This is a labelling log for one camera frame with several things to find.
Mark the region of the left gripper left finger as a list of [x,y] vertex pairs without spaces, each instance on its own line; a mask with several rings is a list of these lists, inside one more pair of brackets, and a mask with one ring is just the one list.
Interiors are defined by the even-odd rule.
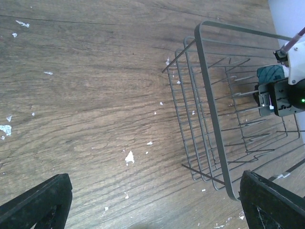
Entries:
[[0,207],[2,229],[63,229],[72,202],[67,173],[56,174]]

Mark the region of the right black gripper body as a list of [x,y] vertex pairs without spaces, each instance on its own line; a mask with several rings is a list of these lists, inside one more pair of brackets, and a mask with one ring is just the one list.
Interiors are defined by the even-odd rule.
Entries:
[[253,93],[261,117],[275,114],[284,117],[305,110],[305,81],[289,85],[288,79],[258,84]]

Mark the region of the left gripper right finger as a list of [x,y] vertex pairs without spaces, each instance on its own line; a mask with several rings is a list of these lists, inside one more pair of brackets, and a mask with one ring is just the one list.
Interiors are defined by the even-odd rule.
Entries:
[[305,199],[251,171],[244,171],[240,201],[250,229],[303,229]]

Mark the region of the dark blue mug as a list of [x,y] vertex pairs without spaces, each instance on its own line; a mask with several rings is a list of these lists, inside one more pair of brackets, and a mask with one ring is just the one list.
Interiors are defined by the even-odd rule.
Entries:
[[282,65],[268,65],[260,67],[256,71],[259,84],[272,83],[285,78]]

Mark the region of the grey wire dish rack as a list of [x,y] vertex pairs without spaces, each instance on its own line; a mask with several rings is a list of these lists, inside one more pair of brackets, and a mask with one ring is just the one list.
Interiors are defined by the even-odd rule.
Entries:
[[166,62],[173,102],[193,180],[211,182],[238,200],[242,174],[277,182],[305,170],[303,112],[261,117],[256,71],[282,65],[274,51],[290,37],[216,21],[199,23]]

